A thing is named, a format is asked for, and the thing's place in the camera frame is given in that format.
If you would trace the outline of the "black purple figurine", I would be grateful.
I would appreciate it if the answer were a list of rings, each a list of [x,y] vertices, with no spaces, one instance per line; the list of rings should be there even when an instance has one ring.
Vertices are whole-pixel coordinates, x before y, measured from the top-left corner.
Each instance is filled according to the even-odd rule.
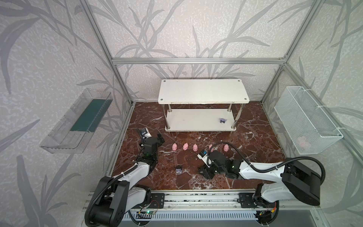
[[[176,166],[175,172],[177,175],[181,175],[183,173],[183,167],[181,165]]]

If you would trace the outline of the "white two-tier shelf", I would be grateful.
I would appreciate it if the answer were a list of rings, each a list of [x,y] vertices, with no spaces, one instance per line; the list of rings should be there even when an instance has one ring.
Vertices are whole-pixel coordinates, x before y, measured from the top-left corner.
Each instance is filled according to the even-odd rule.
[[[163,108],[165,130],[236,131],[242,114],[233,115],[232,106],[244,107],[250,101],[241,79],[164,79],[158,103]],[[175,109],[172,105],[228,105],[223,109]]]

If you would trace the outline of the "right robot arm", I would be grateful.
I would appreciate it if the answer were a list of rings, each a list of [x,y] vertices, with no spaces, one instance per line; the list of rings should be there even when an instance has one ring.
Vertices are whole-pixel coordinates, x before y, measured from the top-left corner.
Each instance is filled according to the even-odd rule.
[[[218,151],[209,154],[203,150],[198,158],[204,162],[199,173],[206,179],[222,174],[233,180],[269,182],[258,184],[254,193],[242,196],[239,200],[243,208],[270,208],[280,200],[290,199],[307,205],[320,205],[320,186],[325,174],[318,174],[302,164],[300,157],[287,158],[279,163],[247,163],[230,160]]]

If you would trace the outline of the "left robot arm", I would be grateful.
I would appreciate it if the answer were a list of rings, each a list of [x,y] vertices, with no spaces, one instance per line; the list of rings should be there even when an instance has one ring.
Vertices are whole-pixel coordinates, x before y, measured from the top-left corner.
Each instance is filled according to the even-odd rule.
[[[137,183],[148,177],[158,164],[158,148],[165,142],[161,134],[141,134],[141,151],[134,165],[117,176],[99,181],[85,212],[88,227],[118,227],[130,209],[151,203],[151,192]]]

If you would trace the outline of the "clear plastic wall bin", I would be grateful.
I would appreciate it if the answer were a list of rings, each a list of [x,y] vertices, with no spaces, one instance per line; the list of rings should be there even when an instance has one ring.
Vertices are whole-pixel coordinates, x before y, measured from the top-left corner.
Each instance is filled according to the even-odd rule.
[[[112,101],[109,91],[84,89],[40,147],[52,154],[83,153]]]

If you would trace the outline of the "aluminium cage frame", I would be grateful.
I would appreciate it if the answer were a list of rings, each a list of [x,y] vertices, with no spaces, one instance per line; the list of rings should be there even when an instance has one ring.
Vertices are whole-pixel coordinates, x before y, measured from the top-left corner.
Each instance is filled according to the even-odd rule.
[[[111,175],[133,165],[138,128],[165,140],[140,181],[154,190],[254,189],[260,180],[199,174],[192,150],[215,145],[229,159],[277,163],[298,157],[274,107],[289,86],[304,87],[344,138],[319,154],[322,193],[357,195],[363,185],[362,1],[87,1],[112,72],[127,90],[122,145]],[[165,130],[158,103],[164,79],[241,79],[250,99],[236,131]],[[177,151],[172,145],[177,144]],[[182,149],[189,144],[186,151]],[[175,167],[183,173],[177,175]]]

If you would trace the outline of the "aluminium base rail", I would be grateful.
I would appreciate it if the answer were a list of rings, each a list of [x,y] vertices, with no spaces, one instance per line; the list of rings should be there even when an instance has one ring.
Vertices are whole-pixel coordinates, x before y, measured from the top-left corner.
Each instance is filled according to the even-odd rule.
[[[133,198],[136,203],[127,205],[127,210],[140,209],[162,211],[262,211],[273,210],[278,206],[258,204],[253,200],[253,189],[223,190],[153,190],[143,199]]]

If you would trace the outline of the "pink toy in basket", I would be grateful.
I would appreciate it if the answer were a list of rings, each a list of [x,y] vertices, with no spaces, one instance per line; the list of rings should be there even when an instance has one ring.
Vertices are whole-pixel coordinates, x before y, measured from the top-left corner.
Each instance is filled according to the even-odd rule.
[[[297,138],[298,145],[303,149],[308,149],[311,147],[311,144],[308,142],[305,136]]]

